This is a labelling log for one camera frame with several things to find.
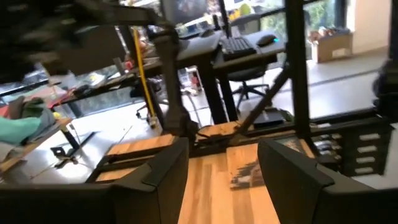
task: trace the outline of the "desk clutter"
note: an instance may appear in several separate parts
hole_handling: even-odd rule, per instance
[[[25,100],[23,96],[0,108],[0,162],[21,157],[33,150],[35,143],[58,131],[62,122],[41,98]]]

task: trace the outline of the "greenery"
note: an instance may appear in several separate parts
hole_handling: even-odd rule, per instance
[[[263,4],[263,11],[272,10],[278,7],[279,1],[267,1]],[[317,30],[320,27],[333,27],[335,21],[335,13],[333,12],[334,0],[324,0],[304,6],[305,10],[305,25],[306,32],[310,30]],[[283,12],[267,16],[261,19],[261,29],[272,29],[276,32],[279,38],[287,41],[286,33],[286,18]],[[278,67],[285,59],[285,54],[278,55],[278,62],[270,67]],[[311,59],[311,46],[307,43],[307,59]]]

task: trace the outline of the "keyboard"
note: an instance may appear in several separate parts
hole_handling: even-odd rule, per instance
[[[257,50],[244,37],[230,37],[220,40],[224,61],[234,60],[251,54],[256,54]]]

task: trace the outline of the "computer monitor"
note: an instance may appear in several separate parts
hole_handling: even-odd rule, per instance
[[[59,50],[61,65],[55,65],[55,68],[63,67],[75,75],[82,75],[114,65],[114,58],[124,60],[126,51],[115,26],[89,27],[77,36],[80,46]],[[45,67],[51,75],[59,75],[52,71],[51,65]]]
[[[185,24],[205,15],[207,0],[161,0],[164,16],[170,22]]]

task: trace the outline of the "light wood surface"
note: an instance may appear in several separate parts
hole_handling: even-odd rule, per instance
[[[200,131],[202,134],[230,134],[236,122],[210,126]],[[291,134],[275,133],[268,137]],[[173,141],[172,136],[117,145],[108,154],[120,154],[153,147],[166,146]],[[300,140],[308,156],[313,157],[305,141]],[[188,179],[185,187],[180,224],[279,224],[277,214],[265,186],[231,190],[231,169],[236,169],[244,161],[255,160],[257,144],[230,147],[227,153],[193,158],[189,160]],[[97,180],[119,179],[133,171],[123,169],[102,173]]]
[[[53,136],[55,133],[57,133],[62,128],[65,128],[71,121],[72,121],[72,119],[70,119],[70,118],[58,120],[57,122],[59,123],[59,128],[51,130],[44,137],[24,146],[24,152],[22,153],[21,156],[13,157],[13,158],[8,159],[7,161],[0,163],[0,172],[5,172],[8,169],[10,169],[12,166],[17,164],[21,159],[23,159],[26,155],[28,155],[30,152],[32,152],[34,149],[36,149],[39,145],[41,145],[43,142],[45,142],[48,138]]]

